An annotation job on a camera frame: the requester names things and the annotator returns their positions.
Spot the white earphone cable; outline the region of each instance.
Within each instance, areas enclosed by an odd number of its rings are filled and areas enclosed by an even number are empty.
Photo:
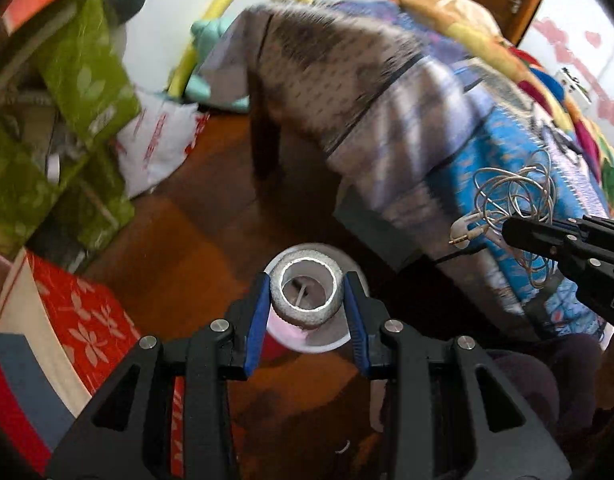
[[[472,179],[476,188],[474,215],[477,218],[477,227],[471,230],[473,235],[485,234],[498,244],[497,240],[502,240],[503,222],[513,215],[551,224],[556,185],[551,178],[551,157],[546,149],[533,152],[516,172],[480,168]],[[555,269],[554,261],[542,256],[515,249],[512,253],[535,288],[541,288]]]

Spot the gray fabric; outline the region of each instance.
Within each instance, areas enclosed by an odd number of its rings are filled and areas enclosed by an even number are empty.
[[[343,191],[342,199],[334,210],[334,218],[395,272],[404,269],[423,254],[404,232],[366,207],[354,186]]]
[[[255,72],[271,111],[330,153],[421,54],[413,34],[381,20],[271,3],[243,11],[199,73],[213,102],[230,103],[248,94],[246,73]]]
[[[591,427],[596,410],[595,375],[602,351],[587,334],[565,335],[515,351],[488,350],[496,365],[561,439]]]

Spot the wooden floor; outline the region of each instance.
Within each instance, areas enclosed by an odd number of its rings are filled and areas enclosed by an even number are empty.
[[[287,136],[283,171],[259,185],[247,131],[246,118],[212,117],[183,167],[136,200],[136,218],[88,269],[143,333],[191,335],[241,297],[276,254],[302,242],[346,251],[374,288],[390,277],[331,216],[340,177],[321,152]],[[375,437],[369,383],[347,352],[289,352],[263,363],[247,383],[230,385],[232,419],[245,431],[243,478],[348,478],[358,467],[352,458],[361,442]],[[336,454],[348,440],[349,450]]]

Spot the white bag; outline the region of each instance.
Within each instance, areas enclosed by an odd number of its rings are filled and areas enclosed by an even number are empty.
[[[118,166],[133,198],[170,176],[196,144],[209,114],[136,89],[143,110],[116,136]]]

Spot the pink pattern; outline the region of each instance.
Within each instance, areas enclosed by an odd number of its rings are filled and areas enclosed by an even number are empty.
[[[589,42],[589,44],[594,48],[600,48],[602,45],[602,36],[597,32],[589,32],[586,31],[584,33],[584,37]]]
[[[548,43],[554,47],[556,60],[559,63],[572,64],[589,82],[589,85],[598,96],[598,117],[609,121],[609,123],[614,126],[614,100],[607,95],[607,92],[605,92],[602,86],[600,86],[600,83],[587,68],[587,66],[580,59],[578,59],[573,52],[570,51],[567,45],[567,33],[564,30],[559,29],[549,18],[545,18],[544,20],[535,20],[533,22],[533,28],[538,30],[538,32],[546,38]],[[593,44],[593,41],[598,41],[598,46],[600,46],[600,42],[602,41],[600,34],[597,34],[596,32],[586,32],[585,36],[589,43]]]
[[[97,367],[98,359],[104,363],[110,362],[110,360],[107,359],[107,356],[100,349],[100,347],[107,344],[107,341],[98,341],[94,330],[88,333],[85,327],[81,323],[78,323],[78,332],[76,332],[76,330],[73,328],[68,329],[68,331],[70,334],[72,334],[76,341],[85,343],[85,355],[93,367]]]

